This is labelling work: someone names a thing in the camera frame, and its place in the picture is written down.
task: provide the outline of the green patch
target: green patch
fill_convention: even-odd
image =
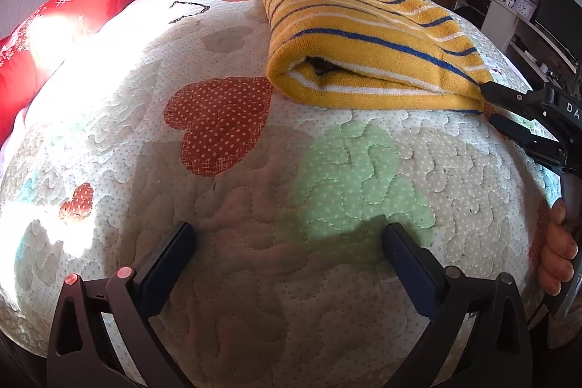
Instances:
[[[277,241],[368,271],[387,268],[380,242],[387,222],[400,222],[429,246],[434,212],[399,168],[394,141],[379,127],[350,121],[325,131],[299,165]]]

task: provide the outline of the red pillow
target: red pillow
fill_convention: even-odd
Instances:
[[[98,32],[135,0],[50,0],[0,40],[0,146],[80,38]]]

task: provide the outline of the bed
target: bed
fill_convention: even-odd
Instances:
[[[487,38],[450,15],[497,82],[528,90]],[[427,320],[381,255],[382,218],[356,219],[338,236],[322,227],[350,214],[348,204],[373,204],[378,217],[414,226],[441,263],[467,275],[511,273],[532,312],[536,248],[557,177],[488,125],[491,110],[294,103],[264,78],[269,39],[261,0],[136,0],[71,52],[3,146],[5,334],[45,356],[67,274],[110,276],[188,221],[196,255],[151,323],[196,386],[383,386]],[[233,136],[248,141],[245,153],[208,170],[188,162],[204,126],[188,115],[216,88],[258,110],[245,117],[252,139]],[[370,176],[343,166],[354,154]],[[124,369],[140,381],[106,323]]]

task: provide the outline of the quilted bedspread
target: quilted bedspread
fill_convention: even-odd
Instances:
[[[495,79],[525,91],[455,18]],[[467,275],[513,274],[532,310],[557,178],[490,111],[293,103],[264,76],[269,39],[261,0],[137,0],[49,80],[0,187],[10,338],[46,355],[63,278],[110,276],[178,221],[198,249],[151,324],[196,386],[381,387],[428,323],[382,255],[387,221]]]

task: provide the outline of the yellow striped sweater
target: yellow striped sweater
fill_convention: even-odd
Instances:
[[[340,109],[482,111],[491,75],[449,13],[424,0],[263,0],[267,77],[291,99]]]

